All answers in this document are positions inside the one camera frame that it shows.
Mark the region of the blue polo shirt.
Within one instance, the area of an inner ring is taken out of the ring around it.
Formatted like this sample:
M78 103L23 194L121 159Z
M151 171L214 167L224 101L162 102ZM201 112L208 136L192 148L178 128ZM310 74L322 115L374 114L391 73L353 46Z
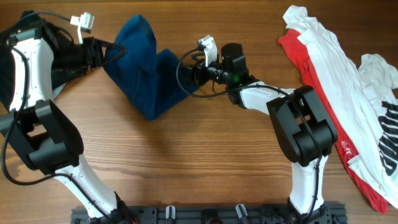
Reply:
M152 27L140 14L121 28L115 44L127 53L104 66L115 84L147 120L157 119L199 89L186 81L188 70L169 49L157 52Z

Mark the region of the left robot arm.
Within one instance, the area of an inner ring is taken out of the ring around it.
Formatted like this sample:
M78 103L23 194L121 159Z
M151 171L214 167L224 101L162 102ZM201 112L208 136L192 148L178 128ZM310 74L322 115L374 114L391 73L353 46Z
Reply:
M44 19L31 21L26 14L1 36L14 58L14 94L9 113L1 116L4 146L11 146L30 170L44 180L57 179L83 204L90 223L139 221L118 194L107 187L84 157L84 145L76 126L54 102L52 72L103 67L111 59L105 48L113 43L83 37L94 16L88 12L69 18L78 37Z

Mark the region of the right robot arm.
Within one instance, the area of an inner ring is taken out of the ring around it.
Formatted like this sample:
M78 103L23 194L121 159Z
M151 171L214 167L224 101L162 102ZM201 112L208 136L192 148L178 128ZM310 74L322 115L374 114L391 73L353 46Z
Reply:
M283 89L266 85L250 75L243 47L229 43L217 51L204 41L187 53L188 82L224 85L234 105L260 111L271 119L277 141L292 165L292 191L288 198L289 223L320 223L329 215L322 197L323 170L338 135L315 90L304 85Z

